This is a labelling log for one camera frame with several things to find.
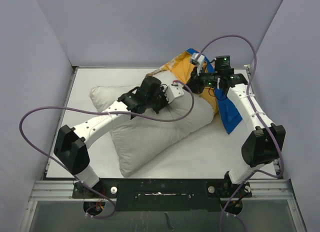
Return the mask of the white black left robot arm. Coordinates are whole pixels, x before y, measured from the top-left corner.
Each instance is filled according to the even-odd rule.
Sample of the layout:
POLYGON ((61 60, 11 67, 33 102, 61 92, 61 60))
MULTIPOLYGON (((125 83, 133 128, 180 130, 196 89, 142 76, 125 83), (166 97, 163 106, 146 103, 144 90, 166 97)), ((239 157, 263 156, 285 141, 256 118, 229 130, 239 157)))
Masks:
POLYGON ((141 85, 122 94, 101 115, 69 127, 62 126, 57 135, 54 154, 66 169, 85 183, 84 192, 95 198, 100 195, 100 178, 90 166, 88 149, 104 134, 122 123, 132 120, 147 109, 159 113, 167 105, 184 94, 177 83, 164 85, 156 77, 145 78, 141 85))

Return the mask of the blue yellow Mickey pillowcase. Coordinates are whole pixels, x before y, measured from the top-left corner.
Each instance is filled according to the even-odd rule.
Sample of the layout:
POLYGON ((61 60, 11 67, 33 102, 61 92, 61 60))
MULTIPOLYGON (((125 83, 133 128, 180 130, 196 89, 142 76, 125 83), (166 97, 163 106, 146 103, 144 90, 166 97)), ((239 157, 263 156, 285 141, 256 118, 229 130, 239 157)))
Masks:
MULTIPOLYGON (((148 73, 148 75, 155 76, 156 74, 159 74, 161 72, 170 71, 178 80, 186 83, 190 79, 191 72, 195 67, 190 63, 190 59, 194 53, 198 52, 199 51, 196 49, 189 48, 160 68, 148 73)), ((230 134, 242 121, 242 117, 237 108, 223 94, 223 91, 221 89, 205 87, 203 92, 200 93, 199 96, 205 99, 212 106, 215 114, 220 114, 223 127, 228 134, 230 134)))

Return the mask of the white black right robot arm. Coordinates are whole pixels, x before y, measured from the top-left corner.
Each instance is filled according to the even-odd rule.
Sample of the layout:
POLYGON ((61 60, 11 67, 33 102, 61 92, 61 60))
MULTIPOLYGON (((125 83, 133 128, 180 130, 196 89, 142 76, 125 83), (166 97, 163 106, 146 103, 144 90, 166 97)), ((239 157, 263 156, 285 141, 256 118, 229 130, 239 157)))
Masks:
POLYGON ((246 126, 248 137, 241 146, 242 160, 228 172, 230 179, 222 184, 223 192, 233 197, 241 190, 240 183, 247 180, 250 174, 280 158, 286 131, 263 112, 250 91, 247 77, 231 68, 230 56, 218 56, 214 60, 218 68, 208 73, 205 71, 205 56, 193 53, 190 63, 194 68, 187 85, 196 94, 204 88, 221 90, 222 102, 231 101, 246 126))

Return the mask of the white pillow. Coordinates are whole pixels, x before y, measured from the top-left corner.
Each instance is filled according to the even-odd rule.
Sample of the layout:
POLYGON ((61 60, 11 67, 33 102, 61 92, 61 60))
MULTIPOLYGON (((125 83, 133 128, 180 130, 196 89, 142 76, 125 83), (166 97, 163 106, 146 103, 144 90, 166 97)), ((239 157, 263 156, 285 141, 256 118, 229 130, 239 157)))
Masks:
POLYGON ((135 117, 110 131, 124 177, 133 175, 166 148, 211 123, 215 110, 201 96, 185 92, 159 114, 147 109, 145 115, 158 120, 135 117))

